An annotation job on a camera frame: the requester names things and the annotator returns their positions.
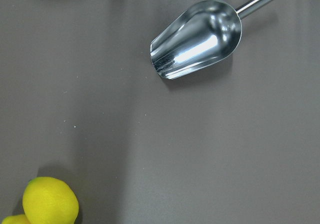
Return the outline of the yellow lemon near lime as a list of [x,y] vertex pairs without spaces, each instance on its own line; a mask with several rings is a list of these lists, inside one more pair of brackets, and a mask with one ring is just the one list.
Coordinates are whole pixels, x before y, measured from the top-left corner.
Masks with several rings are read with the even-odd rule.
[[25,214],[18,214],[5,217],[1,224],[30,224],[30,221]]

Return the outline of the yellow lemon near scoop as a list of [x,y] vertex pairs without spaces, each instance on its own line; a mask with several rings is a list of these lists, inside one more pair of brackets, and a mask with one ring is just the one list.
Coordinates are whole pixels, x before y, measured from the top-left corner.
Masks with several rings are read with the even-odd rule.
[[79,214],[75,193],[54,177],[32,179],[24,190],[22,207],[32,224],[73,224]]

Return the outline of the steel ice scoop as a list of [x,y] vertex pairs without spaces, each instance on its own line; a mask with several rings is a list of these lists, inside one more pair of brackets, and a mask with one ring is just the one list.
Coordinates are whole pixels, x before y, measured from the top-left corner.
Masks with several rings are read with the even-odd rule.
[[272,1],[249,0],[238,8],[222,0],[192,5],[151,42],[155,71],[173,80],[225,60],[241,41],[242,19]]

